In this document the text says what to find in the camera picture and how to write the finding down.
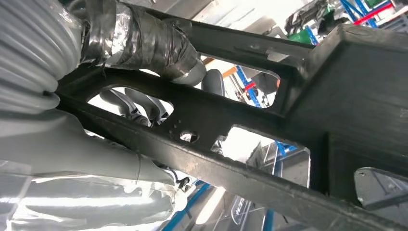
round hole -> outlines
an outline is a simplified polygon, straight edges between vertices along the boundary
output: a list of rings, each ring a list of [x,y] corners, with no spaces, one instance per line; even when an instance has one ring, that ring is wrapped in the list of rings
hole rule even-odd
[[[194,143],[198,140],[199,136],[193,131],[182,131],[180,133],[180,139],[185,142]]]

white light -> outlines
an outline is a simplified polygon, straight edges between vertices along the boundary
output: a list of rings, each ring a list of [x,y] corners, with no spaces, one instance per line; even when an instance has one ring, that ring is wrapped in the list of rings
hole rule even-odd
[[[219,201],[221,200],[222,196],[225,193],[225,189],[223,187],[219,187],[216,189],[214,194],[208,200],[207,204],[205,204],[204,208],[201,210],[198,218],[196,220],[197,225],[204,224],[208,221],[211,214],[213,214],[216,206],[218,205]]]
[[[151,74],[151,75],[154,75],[154,76],[159,76],[159,77],[160,77],[160,75],[159,75],[158,73],[153,72],[153,71],[148,70],[148,69],[140,69],[140,71],[142,71],[142,72],[146,72],[146,73],[149,73],[149,74]]]
[[[152,198],[144,197],[101,197],[101,198],[49,198],[49,197],[26,197],[23,199],[3,197],[0,203],[19,203],[32,206],[55,206],[55,207],[103,207],[103,206],[124,206],[124,205],[145,205],[153,202]]]

orange beam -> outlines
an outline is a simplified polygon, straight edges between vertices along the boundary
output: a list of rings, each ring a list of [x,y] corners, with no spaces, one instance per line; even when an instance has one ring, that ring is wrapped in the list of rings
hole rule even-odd
[[[233,68],[231,68],[230,70],[224,72],[224,73],[222,74],[222,76],[223,76],[224,78],[226,78],[226,77],[228,77],[228,76],[234,74],[235,72],[237,72],[237,68],[236,68],[236,67],[233,67]]]

green object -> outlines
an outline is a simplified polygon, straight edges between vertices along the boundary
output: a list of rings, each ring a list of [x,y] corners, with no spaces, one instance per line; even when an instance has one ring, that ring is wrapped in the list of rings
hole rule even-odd
[[[309,34],[307,33],[306,30],[301,30],[298,33],[294,35],[290,35],[288,37],[290,41],[295,41],[295,42],[302,42],[302,43],[307,43],[307,44],[312,44],[312,41],[309,38]]]
[[[374,8],[374,6],[380,4],[383,1],[384,0],[365,0],[367,6],[370,7],[370,8]]]

flexible hose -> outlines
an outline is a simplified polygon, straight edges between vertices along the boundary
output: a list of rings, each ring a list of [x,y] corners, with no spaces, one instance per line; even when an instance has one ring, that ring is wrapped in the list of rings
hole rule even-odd
[[[56,0],[0,1],[0,20],[0,110],[55,108],[57,81],[80,60],[80,22]]]

